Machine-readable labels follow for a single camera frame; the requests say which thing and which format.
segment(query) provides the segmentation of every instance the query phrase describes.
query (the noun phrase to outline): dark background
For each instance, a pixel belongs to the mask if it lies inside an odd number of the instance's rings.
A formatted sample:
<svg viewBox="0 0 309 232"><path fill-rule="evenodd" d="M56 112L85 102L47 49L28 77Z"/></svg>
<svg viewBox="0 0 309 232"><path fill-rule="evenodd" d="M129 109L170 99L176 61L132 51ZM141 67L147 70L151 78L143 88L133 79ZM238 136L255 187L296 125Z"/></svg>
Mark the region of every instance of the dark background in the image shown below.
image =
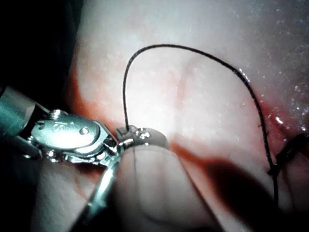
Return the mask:
<svg viewBox="0 0 309 232"><path fill-rule="evenodd" d="M66 108L68 76L83 0L12 1L2 6L4 67L9 84L44 107ZM0 144L0 231L29 231L41 161Z"/></svg>

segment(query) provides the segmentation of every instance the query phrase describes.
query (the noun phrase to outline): blood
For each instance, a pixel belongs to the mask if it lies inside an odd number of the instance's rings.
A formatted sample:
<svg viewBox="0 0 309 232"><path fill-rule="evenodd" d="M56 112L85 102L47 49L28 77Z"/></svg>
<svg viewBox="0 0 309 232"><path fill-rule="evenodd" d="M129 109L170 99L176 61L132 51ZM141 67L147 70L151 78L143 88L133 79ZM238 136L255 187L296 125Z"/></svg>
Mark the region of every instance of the blood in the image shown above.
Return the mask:
<svg viewBox="0 0 309 232"><path fill-rule="evenodd" d="M82 198L84 198L85 200L87 200L87 196L86 194L83 192L82 188L81 188L81 183L78 179L79 177L76 175L74 178L74 182L75 182L75 192L80 195Z"/></svg>

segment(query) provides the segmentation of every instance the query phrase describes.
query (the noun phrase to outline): black suture thread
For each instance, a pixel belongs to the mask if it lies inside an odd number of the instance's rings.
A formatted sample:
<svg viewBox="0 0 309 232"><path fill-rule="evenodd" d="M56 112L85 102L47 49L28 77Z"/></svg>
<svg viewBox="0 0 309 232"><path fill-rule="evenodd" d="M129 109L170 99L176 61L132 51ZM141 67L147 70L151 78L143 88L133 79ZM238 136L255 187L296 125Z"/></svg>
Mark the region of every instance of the black suture thread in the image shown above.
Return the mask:
<svg viewBox="0 0 309 232"><path fill-rule="evenodd" d="M258 111L259 114L259 118L261 121L261 128L262 128L262 134L263 134L263 141L264 141L264 147L265 147L265 152L266 152L266 157L267 160L269 162L269 166L270 169L272 170L274 167L274 164L272 162L271 156L270 156L270 150L269 150L269 145L268 145L268 140L267 140L267 132L266 132L266 126L265 126L265 121L263 118L263 114L262 114L262 110L260 107L260 104L252 90L252 88L250 87L249 83L246 81L246 79L243 77L243 75L233 66L229 65L228 63L224 62L223 60L208 54L206 52L194 49L194 48L190 48L190 47L186 47L186 46L182 46L182 45L175 45L175 44L154 44L151 46L147 46L144 47L140 50L138 50L136 53L133 54L133 56L131 56L129 62L126 65L126 71L125 71L125 75L124 75L124 81L123 81L123 89L122 89L122 94L123 94L123 104L124 104L124 112L125 112L125 124L126 124L126 130L129 131L129 121L128 121L128 117L127 117L127 110L126 110L126 79L127 79L127 75L129 72L129 68L133 62L133 60L141 53L153 49L153 48L160 48L160 47L169 47L169 48L178 48L178 49L183 49L183 50L187 50L187 51L191 51L191 52L195 52L198 53L200 55L203 55L205 57L208 57L220 64L222 64L224 67L228 68L229 70L231 70L234 74L236 74L236 76L238 76L238 78L243 82L243 84L246 86L247 90L249 91L255 107ZM279 203L279 199L278 199L278 182L277 182L277 178L275 176L272 177L273 179L273 183L274 183L274 201L275 201L275 205L278 207L278 203Z"/></svg>

